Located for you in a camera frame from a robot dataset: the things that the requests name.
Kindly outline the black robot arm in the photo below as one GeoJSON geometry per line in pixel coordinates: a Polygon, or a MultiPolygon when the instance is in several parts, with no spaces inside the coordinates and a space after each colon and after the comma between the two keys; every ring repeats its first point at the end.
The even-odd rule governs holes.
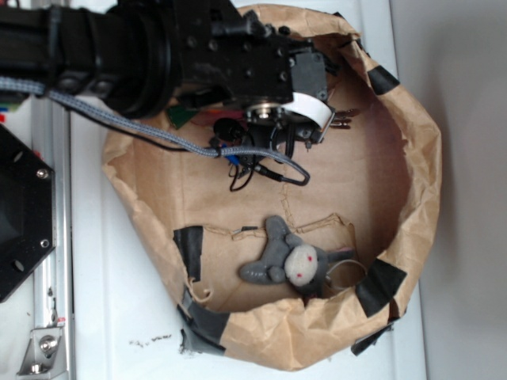
{"type": "Polygon", "coordinates": [[[48,97],[90,119],[203,148],[142,125],[171,101],[240,111],[249,124],[320,143],[335,66],[311,40],[229,1],[120,1],[105,13],[1,8],[1,102],[48,97]]]}

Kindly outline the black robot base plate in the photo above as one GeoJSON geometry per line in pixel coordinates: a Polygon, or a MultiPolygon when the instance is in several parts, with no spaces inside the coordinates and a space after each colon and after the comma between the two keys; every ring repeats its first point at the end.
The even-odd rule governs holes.
{"type": "Polygon", "coordinates": [[[54,171],[1,126],[1,301],[54,249],[54,171]]]}

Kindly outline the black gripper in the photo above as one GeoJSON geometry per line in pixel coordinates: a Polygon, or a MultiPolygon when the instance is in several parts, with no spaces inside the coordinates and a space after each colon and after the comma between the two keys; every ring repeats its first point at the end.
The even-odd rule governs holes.
{"type": "Polygon", "coordinates": [[[229,1],[176,1],[173,22],[180,105],[240,110],[270,149],[322,142],[336,113],[326,76],[339,67],[312,40],[263,23],[253,10],[241,14],[229,1]]]}

